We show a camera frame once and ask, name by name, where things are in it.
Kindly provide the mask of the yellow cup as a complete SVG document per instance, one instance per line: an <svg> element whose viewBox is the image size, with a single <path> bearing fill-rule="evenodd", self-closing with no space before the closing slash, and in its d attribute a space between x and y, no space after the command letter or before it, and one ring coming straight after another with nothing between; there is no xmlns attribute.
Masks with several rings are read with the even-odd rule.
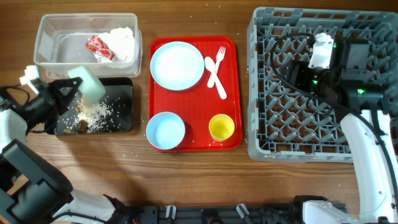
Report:
<svg viewBox="0 0 398 224"><path fill-rule="evenodd" d="M210 119L209 132L211 137L218 142L229 139L235 130L233 119L227 114L216 114Z"/></svg>

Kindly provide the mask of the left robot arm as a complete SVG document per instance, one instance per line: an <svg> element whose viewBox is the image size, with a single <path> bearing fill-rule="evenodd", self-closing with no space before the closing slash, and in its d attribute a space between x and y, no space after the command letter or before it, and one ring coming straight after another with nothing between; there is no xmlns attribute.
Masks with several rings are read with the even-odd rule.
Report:
<svg viewBox="0 0 398 224"><path fill-rule="evenodd" d="M133 215L121 201L75 190L27 146L32 128L67 111L82 79L33 83L39 93L22 105L9 86L1 87L1 216L10 223L131 223Z"/></svg>

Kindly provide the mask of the large light blue plate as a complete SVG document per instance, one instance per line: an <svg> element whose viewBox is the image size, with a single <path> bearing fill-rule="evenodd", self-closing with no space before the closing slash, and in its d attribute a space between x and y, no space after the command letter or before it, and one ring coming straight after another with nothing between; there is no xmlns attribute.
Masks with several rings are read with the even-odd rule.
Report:
<svg viewBox="0 0 398 224"><path fill-rule="evenodd" d="M205 62L192 44L169 42L159 47L150 60L150 73L161 87L182 91L196 85L203 76Z"/></svg>

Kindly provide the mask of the white plastic spoon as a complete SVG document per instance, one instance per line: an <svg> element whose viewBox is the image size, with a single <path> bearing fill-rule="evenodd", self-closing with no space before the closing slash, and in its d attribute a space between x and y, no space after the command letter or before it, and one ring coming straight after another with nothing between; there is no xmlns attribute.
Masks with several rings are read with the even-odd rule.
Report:
<svg viewBox="0 0 398 224"><path fill-rule="evenodd" d="M205 57L205 68L211 72L210 78L214 81L220 98L225 100L227 99L227 94L217 74L219 65L219 61L214 62L211 57Z"/></svg>

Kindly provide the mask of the red snack wrapper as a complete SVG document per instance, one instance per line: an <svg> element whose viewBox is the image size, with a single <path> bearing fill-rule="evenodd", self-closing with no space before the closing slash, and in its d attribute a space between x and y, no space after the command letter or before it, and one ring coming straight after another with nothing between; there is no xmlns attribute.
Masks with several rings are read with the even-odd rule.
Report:
<svg viewBox="0 0 398 224"><path fill-rule="evenodd" d="M86 48L97 54L106 57L109 60L112 60L114 57L113 51L100 39L98 36L93 35L90 39L88 39L85 44Z"/></svg>

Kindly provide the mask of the green bowl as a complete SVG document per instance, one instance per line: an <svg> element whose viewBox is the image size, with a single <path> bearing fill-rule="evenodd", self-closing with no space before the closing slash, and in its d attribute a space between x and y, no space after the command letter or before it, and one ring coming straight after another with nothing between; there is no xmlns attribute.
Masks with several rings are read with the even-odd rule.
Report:
<svg viewBox="0 0 398 224"><path fill-rule="evenodd" d="M67 73L70 78L81 78L78 89L90 103L96 104L105 95L105 87L99 78L85 66L73 68Z"/></svg>

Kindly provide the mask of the light blue bowl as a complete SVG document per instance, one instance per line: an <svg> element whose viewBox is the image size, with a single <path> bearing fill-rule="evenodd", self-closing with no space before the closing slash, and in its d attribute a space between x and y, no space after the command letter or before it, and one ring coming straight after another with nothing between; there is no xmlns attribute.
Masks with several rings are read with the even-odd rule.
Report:
<svg viewBox="0 0 398 224"><path fill-rule="evenodd" d="M157 149L166 151L177 147L185 137L185 123L172 112L161 112L154 115L146 127L149 143Z"/></svg>

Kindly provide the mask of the rice and food scraps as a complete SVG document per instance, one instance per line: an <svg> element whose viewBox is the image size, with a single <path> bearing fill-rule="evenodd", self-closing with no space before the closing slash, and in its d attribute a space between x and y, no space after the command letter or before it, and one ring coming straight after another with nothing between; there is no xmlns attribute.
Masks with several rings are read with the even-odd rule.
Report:
<svg viewBox="0 0 398 224"><path fill-rule="evenodd" d="M85 97L78 96L61 115L54 129L55 134L94 134L122 131L121 109L112 103L108 96L104 101L90 103Z"/></svg>

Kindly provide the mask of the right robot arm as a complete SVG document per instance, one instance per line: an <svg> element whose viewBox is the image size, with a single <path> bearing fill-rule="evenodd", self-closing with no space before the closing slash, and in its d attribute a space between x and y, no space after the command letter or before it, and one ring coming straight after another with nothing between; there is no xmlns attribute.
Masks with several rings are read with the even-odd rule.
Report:
<svg viewBox="0 0 398 224"><path fill-rule="evenodd" d="M310 60L289 60L275 70L284 85L322 100L335 111L358 182L359 218L329 202L303 203L304 223L397 223L397 159L391 137L386 84L369 81L366 39L299 33Z"/></svg>

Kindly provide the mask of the white plastic fork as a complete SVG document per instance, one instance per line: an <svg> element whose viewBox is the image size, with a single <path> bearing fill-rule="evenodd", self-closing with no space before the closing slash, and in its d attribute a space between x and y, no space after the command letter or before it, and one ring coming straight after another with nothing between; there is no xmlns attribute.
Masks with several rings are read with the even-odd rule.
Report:
<svg viewBox="0 0 398 224"><path fill-rule="evenodd" d="M220 66L221 61L224 59L224 55L226 52L226 47L221 46L219 51L216 54L216 62L215 62L215 72L218 73L218 69ZM210 77L207 83L208 88L212 88L215 84L215 79Z"/></svg>

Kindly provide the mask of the white paper napkin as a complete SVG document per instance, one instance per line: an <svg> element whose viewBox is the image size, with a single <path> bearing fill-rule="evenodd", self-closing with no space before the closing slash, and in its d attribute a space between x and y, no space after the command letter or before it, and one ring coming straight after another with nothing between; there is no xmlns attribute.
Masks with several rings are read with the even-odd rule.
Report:
<svg viewBox="0 0 398 224"><path fill-rule="evenodd" d="M99 34L98 37L109 47L113 52L114 57L112 60L105 56L94 54L98 63L110 63L110 62L133 62L134 61L134 49L135 39L133 31L128 28L117 28L110 32Z"/></svg>

